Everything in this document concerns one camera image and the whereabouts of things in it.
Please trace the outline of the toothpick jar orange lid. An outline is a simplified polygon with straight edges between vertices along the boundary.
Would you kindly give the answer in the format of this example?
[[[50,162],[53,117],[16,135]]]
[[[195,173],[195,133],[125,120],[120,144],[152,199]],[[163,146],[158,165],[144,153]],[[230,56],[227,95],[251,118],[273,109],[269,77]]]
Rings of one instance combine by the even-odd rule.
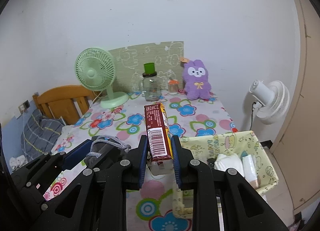
[[[174,79],[170,79],[168,81],[168,93],[171,95],[176,95],[178,94],[179,90],[179,82]]]

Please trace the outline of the floral tablecloth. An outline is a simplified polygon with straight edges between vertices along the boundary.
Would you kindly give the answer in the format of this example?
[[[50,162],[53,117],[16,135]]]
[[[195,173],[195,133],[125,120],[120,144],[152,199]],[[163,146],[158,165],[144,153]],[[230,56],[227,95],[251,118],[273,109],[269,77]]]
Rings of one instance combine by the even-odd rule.
[[[141,136],[151,136],[151,146],[160,156],[163,135],[178,137],[213,136],[237,129],[215,94],[206,100],[189,100],[184,93],[162,93],[154,102],[157,112],[146,112],[148,102],[138,92],[130,93],[125,104],[111,109],[92,106],[76,123],[65,126],[51,152],[70,152],[94,136],[110,135],[136,148]],[[126,193],[128,230],[191,230],[191,219],[176,217],[172,209],[175,177],[172,173],[155,176],[146,168],[140,190]]]

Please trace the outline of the yellow cartoon fabric storage box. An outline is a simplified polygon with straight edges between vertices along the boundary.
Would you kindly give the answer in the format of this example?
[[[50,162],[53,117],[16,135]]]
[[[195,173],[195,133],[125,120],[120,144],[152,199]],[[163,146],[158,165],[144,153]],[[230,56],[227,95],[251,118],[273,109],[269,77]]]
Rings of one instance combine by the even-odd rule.
[[[279,182],[277,173],[253,131],[181,137],[181,146],[215,170],[237,170],[260,196]]]

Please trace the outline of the purple plush bunny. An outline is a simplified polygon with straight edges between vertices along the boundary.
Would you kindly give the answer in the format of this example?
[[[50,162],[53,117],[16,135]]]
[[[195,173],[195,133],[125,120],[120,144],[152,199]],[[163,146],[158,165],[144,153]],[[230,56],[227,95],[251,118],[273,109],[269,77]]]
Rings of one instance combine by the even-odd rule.
[[[183,70],[184,91],[189,100],[210,98],[211,84],[208,81],[208,70],[201,60],[189,60]]]

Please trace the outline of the white tissue pack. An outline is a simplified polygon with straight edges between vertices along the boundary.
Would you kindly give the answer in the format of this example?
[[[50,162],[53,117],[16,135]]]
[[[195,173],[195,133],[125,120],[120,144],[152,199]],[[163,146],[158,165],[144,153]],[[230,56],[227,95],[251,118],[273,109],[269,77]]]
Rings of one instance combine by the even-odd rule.
[[[245,176],[242,161],[237,154],[219,154],[214,162],[214,169],[219,171],[227,171],[229,168],[235,169],[242,175],[242,177]]]

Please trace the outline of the crumpled white cloth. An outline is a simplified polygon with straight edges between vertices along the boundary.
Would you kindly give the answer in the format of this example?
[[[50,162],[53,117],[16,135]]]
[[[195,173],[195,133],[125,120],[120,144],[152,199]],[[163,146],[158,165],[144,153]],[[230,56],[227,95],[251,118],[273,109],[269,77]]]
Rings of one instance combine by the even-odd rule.
[[[28,163],[27,158],[24,155],[18,157],[11,157],[9,160],[9,165],[12,171],[16,171]]]

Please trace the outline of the glass mason jar mug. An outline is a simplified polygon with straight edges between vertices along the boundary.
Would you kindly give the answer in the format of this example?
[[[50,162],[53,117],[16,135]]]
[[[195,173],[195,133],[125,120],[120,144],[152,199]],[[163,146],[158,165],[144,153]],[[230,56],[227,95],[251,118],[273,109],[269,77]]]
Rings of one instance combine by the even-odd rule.
[[[143,73],[140,81],[140,92],[146,101],[158,101],[161,95],[161,89],[157,78],[157,72],[152,74]]]

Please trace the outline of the wooden bed headboard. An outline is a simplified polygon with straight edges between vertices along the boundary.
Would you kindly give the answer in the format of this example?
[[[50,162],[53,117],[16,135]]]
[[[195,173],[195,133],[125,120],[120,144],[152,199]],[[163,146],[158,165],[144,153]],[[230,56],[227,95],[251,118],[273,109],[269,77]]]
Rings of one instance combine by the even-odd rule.
[[[61,117],[67,125],[74,125],[89,110],[89,100],[93,101],[97,94],[80,85],[67,85],[52,88],[41,95],[35,93],[33,101],[46,117]]]

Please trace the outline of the red snack box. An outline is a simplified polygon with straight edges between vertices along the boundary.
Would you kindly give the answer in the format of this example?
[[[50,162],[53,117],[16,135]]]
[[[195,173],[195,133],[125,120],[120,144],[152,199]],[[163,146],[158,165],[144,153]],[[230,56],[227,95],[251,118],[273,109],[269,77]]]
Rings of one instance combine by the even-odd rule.
[[[144,106],[145,126],[153,161],[173,159],[171,134],[165,107],[162,103]]]

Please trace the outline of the green cup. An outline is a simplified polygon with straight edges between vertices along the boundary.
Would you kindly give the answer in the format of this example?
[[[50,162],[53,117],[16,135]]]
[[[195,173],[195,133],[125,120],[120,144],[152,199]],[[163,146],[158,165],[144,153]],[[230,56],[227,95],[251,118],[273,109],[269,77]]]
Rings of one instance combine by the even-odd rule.
[[[153,62],[144,64],[144,73],[145,74],[154,74],[155,72],[156,72],[155,64]]]

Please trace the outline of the wall power socket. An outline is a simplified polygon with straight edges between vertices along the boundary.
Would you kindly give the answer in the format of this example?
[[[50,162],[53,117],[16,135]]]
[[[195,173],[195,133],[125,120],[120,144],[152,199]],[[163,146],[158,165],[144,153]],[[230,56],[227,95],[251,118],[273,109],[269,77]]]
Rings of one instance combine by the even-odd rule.
[[[18,108],[21,113],[24,113],[30,107],[30,103],[26,100],[23,104],[21,104]]]

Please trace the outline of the white standing fan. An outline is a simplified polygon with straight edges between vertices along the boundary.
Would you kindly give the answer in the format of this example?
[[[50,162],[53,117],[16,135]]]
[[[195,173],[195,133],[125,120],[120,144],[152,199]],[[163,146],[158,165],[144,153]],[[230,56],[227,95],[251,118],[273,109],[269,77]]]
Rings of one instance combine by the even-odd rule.
[[[255,99],[251,105],[250,130],[255,118],[265,125],[274,124],[285,115],[289,108],[289,90],[279,80],[267,85],[261,80],[255,80],[249,87],[249,93]]]

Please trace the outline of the grey plaid pillow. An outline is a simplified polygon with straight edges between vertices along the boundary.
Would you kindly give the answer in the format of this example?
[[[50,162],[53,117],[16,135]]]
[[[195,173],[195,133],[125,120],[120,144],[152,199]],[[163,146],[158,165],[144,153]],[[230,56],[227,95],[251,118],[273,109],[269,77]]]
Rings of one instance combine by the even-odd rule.
[[[50,153],[65,125],[63,119],[48,118],[35,109],[21,134],[21,147],[27,161]]]

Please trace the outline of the green desk fan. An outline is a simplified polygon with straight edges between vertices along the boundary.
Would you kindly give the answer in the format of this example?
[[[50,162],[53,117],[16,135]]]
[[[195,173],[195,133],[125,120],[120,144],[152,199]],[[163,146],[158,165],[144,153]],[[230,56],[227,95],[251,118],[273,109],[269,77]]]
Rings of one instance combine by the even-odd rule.
[[[115,92],[112,85],[116,79],[116,66],[110,52],[100,48],[87,48],[76,58],[75,75],[83,87],[93,92],[106,91],[100,100],[102,108],[115,108],[127,102],[125,92]]]

